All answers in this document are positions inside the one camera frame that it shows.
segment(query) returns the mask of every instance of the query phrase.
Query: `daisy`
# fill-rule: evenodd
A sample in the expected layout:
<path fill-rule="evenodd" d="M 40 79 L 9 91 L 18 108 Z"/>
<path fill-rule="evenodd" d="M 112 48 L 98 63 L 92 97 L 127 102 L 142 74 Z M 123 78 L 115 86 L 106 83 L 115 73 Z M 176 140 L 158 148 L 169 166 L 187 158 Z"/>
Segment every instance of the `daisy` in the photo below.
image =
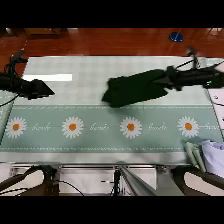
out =
<path fill-rule="evenodd" d="M 84 125 L 81 119 L 78 117 L 69 117 L 63 122 L 62 131 L 64 132 L 64 135 L 66 135 L 66 138 L 70 137 L 71 139 L 81 135 L 83 127 Z"/>
<path fill-rule="evenodd" d="M 182 117 L 178 121 L 177 127 L 179 128 L 179 131 L 182 131 L 182 135 L 185 135 L 185 137 L 194 137 L 198 135 L 198 124 L 194 120 L 194 118 L 190 117 Z"/>
<path fill-rule="evenodd" d="M 126 138 L 135 138 L 141 134 L 142 125 L 139 120 L 135 119 L 134 117 L 126 117 L 120 125 L 120 131 L 123 131 L 123 135 Z"/>
<path fill-rule="evenodd" d="M 17 138 L 23 134 L 23 131 L 26 130 L 26 126 L 25 119 L 21 117 L 15 117 L 7 124 L 5 129 L 6 135 L 8 135 L 8 138 Z"/>

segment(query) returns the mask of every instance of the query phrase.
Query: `blue round object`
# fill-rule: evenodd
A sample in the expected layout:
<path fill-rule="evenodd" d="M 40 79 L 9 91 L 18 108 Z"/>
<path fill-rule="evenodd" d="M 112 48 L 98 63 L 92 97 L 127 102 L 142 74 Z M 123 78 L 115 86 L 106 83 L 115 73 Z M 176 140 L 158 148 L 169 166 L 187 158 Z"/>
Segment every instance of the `blue round object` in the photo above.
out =
<path fill-rule="evenodd" d="M 169 35 L 170 40 L 174 42 L 182 42 L 184 37 L 181 33 L 173 32 Z"/>

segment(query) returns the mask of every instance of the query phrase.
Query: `wooden floor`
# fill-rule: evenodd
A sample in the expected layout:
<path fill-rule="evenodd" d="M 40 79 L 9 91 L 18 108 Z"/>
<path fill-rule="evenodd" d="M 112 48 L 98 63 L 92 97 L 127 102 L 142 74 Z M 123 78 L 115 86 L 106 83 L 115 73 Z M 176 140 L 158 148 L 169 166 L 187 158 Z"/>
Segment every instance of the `wooden floor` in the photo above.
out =
<path fill-rule="evenodd" d="M 21 48 L 30 56 L 62 55 L 143 55 L 186 56 L 191 45 L 200 56 L 224 58 L 222 28 L 63 28 L 60 35 L 28 35 L 13 28 L 16 35 L 0 32 L 0 71 L 10 55 Z M 171 32 L 181 32 L 184 41 L 172 42 Z M 24 65 L 18 65 L 22 74 Z"/>

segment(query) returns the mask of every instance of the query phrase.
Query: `black cloth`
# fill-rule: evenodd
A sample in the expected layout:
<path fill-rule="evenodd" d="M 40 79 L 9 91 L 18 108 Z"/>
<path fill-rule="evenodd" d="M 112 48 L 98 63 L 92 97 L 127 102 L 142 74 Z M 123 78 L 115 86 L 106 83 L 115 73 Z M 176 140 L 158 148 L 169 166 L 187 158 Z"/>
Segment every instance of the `black cloth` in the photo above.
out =
<path fill-rule="evenodd" d="M 163 75 L 164 70 L 155 69 L 129 77 L 111 78 L 107 82 L 108 90 L 104 93 L 102 101 L 108 102 L 111 107 L 122 107 L 165 96 L 167 92 L 163 87 L 153 83 Z"/>

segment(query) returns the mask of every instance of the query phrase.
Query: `table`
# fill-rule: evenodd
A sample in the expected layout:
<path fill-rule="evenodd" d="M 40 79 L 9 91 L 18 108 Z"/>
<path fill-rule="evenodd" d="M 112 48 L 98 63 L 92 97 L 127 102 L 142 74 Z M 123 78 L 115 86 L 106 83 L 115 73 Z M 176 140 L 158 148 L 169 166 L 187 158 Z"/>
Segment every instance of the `table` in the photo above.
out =
<path fill-rule="evenodd" d="M 111 77 L 166 69 L 189 60 L 188 57 L 167 56 L 29 58 L 24 76 L 73 74 L 73 79 L 70 82 L 46 82 L 56 93 L 54 96 L 31 101 L 15 100 L 8 125 L 12 127 L 19 122 L 24 130 L 17 136 L 5 131 L 0 147 L 1 161 L 188 164 L 184 149 L 187 141 L 222 141 L 207 90 L 200 86 L 184 87 L 181 92 L 170 90 L 165 97 L 121 109 L 109 108 L 101 98 Z M 202 66 L 213 62 L 213 59 L 200 58 Z M 127 122 L 140 124 L 138 135 L 131 138 L 122 131 Z M 189 132 L 183 131 L 186 124 L 192 130 L 190 136 Z"/>

